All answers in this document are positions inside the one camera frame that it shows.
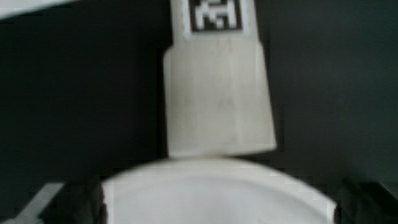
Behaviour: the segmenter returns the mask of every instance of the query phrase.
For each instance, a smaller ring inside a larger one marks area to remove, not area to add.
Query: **black and white label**
[[[187,37],[246,33],[246,0],[184,0]]]

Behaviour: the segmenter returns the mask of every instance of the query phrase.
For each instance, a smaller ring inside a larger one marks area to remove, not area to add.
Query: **black surface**
[[[166,157],[170,3],[84,1],[0,22],[0,219],[47,181]],[[398,178],[398,1],[258,1],[280,151],[335,196]]]

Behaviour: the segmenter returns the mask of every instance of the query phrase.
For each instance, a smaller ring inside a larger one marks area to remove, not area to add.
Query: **black background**
[[[398,1],[258,1],[280,150],[335,196],[398,180]],[[0,22],[0,219],[49,181],[166,158],[170,2],[90,0]]]

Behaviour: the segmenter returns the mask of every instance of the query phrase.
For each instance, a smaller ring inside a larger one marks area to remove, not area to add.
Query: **white rounded object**
[[[168,161],[106,183],[111,224],[328,224],[335,202],[274,169],[233,159]]]

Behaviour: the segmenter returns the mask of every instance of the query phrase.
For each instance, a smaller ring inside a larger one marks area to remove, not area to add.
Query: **white plastic piece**
[[[77,0],[0,0],[0,19]]]
[[[255,2],[221,2],[173,0],[175,47],[166,55],[171,157],[241,155],[276,148]],[[232,24],[228,9],[237,14]]]
[[[8,220],[3,224],[43,224],[43,221],[40,220],[40,214],[47,209],[63,187],[65,183],[49,183],[45,185],[18,214],[18,217]]]
[[[337,203],[274,169],[233,159],[168,161],[106,183],[111,224],[331,224]]]

